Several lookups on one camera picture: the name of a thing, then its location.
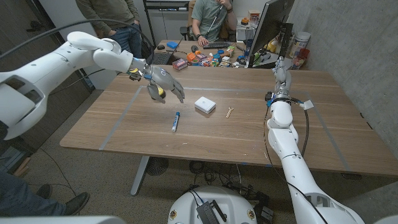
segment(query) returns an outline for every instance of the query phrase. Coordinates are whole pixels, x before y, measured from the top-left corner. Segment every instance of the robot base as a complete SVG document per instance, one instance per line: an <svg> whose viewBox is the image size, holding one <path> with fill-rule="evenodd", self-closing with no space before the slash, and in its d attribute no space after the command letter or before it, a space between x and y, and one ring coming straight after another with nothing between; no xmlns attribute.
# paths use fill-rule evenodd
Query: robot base
<svg viewBox="0 0 398 224"><path fill-rule="evenodd" d="M235 191L225 187L204 186L195 188L194 191L204 202L216 201L222 213L226 217L223 221L219 213L213 208L219 223L247 223L256 224L256 216L252 205ZM199 206L202 205L201 200L195 192L191 190L195 196ZM194 196L190 192L183 194L174 202L170 209L168 224L184 223L184 224L202 224L197 212L197 205Z"/></svg>

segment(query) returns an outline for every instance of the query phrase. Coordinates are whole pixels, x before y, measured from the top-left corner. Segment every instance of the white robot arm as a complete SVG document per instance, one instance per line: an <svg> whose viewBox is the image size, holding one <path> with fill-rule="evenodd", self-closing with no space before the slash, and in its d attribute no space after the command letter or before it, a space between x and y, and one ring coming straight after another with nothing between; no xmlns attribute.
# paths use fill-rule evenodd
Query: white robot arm
<svg viewBox="0 0 398 224"><path fill-rule="evenodd" d="M272 97L272 118L267 121L268 142L282 161L286 181L289 184L294 213L298 224L312 223L364 223L352 209L340 204L324 193L312 177L300 150L297 147L298 134L292 124L289 88L292 82L290 72L284 67L281 57L273 69L277 83Z"/></svg>
<svg viewBox="0 0 398 224"><path fill-rule="evenodd" d="M0 139L15 138L33 127L46 112L50 92L75 70L94 64L120 72L136 68L138 72L130 73L131 79L149 80L147 89L152 98L165 103L159 96L159 85L183 103L183 87L162 68L122 52L114 40L71 32L68 41L53 52L17 70L0 73Z"/></svg>

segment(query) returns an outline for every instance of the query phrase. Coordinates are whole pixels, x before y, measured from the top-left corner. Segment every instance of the wooden table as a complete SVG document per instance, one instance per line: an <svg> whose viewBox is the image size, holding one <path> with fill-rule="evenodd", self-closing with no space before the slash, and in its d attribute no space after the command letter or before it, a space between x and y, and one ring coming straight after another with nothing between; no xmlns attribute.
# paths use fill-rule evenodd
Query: wooden table
<svg viewBox="0 0 398 224"><path fill-rule="evenodd" d="M167 42L170 42L170 41L174 41L174 42L176 42L176 43L179 43L179 42L180 42L179 40L162 40L162 41L160 41L159 45L164 45L164 46L165 46L165 49L163 49L163 50L157 50L157 48L155 48L155 52L163 52L163 53L166 53L166 52L167 52L166 50L173 50L173 49L171 49L170 47L167 46ZM237 45L241 46L243 49L246 49L246 46L245 46L244 43L232 43L232 45L234 45L234 44L237 44ZM181 41L179 47L177 48L177 50L178 50L179 52L175 52L175 53L174 53L174 57L176 57L176 58L184 58L184 59L187 59L187 55L186 55L185 53L189 54L190 52L192 52L192 51L191 51L191 47L192 47L193 45L196 45L196 46L199 48L199 50L200 50L203 54L205 54L206 56L208 56L210 53L212 53L212 54L217 54L217 50L218 50L218 49L206 49L206 50L205 50L205 49L203 49L203 47L200 47L200 46L199 46L199 44L198 44L197 41L187 41L187 40L183 40L183 41ZM231 61L232 63L234 63L234 62L236 61L236 59L238 58L238 56L240 56L240 55L243 55L243 51L241 51L241 50L239 50L238 48L235 47L235 53L234 53L234 55L231 57L230 61Z"/></svg>
<svg viewBox="0 0 398 224"><path fill-rule="evenodd" d="M185 88L184 104L167 92L166 104L152 101L145 80L118 76L61 140L61 146L145 155L134 183L141 183L147 156L268 166L264 156L264 96L274 89L271 70L163 66ZM305 151L309 168L331 172L398 176L398 161L327 72L291 71L291 96L312 100ZM216 109L203 114L194 102L205 96ZM228 107L234 108L226 119ZM172 132L175 113L181 113ZM292 106L299 148L305 115ZM273 163L280 166L269 148Z"/></svg>

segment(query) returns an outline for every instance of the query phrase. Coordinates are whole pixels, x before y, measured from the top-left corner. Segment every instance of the wall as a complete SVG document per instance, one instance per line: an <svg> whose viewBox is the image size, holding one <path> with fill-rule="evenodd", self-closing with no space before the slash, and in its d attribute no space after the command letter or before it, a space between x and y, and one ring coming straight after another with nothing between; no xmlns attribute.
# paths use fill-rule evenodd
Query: wall
<svg viewBox="0 0 398 224"><path fill-rule="evenodd" d="M307 67L328 71L398 158L397 1L296 0L289 21L312 34Z"/></svg>
<svg viewBox="0 0 398 224"><path fill-rule="evenodd" d="M244 18L248 16L248 10L250 9L257 9L262 12L268 1L270 0L234 0L234 13L236 17Z"/></svg>

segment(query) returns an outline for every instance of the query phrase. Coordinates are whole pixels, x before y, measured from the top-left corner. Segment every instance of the person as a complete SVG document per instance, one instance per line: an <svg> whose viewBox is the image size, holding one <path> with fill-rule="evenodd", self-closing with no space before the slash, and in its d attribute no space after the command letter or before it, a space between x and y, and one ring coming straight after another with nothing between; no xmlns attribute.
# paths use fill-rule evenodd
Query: person
<svg viewBox="0 0 398 224"><path fill-rule="evenodd" d="M0 215L10 217L76 215L90 198L89 193L83 192L63 204L50 199L51 192L51 185L45 184L37 194L34 194L24 180L0 172Z"/></svg>
<svg viewBox="0 0 398 224"><path fill-rule="evenodd" d="M224 7L211 27L221 6ZM236 25L238 24L230 0L197 0L193 7L192 19L191 34L193 39L198 41L200 47L209 44L209 41L218 40L218 34L225 19L228 21L228 26L231 30L236 30Z"/></svg>
<svg viewBox="0 0 398 224"><path fill-rule="evenodd" d="M132 0L76 0L77 6L86 19L115 19L127 22L139 29L139 15ZM115 22L93 22L104 36L115 40L122 50L141 58L141 35L132 28Z"/></svg>

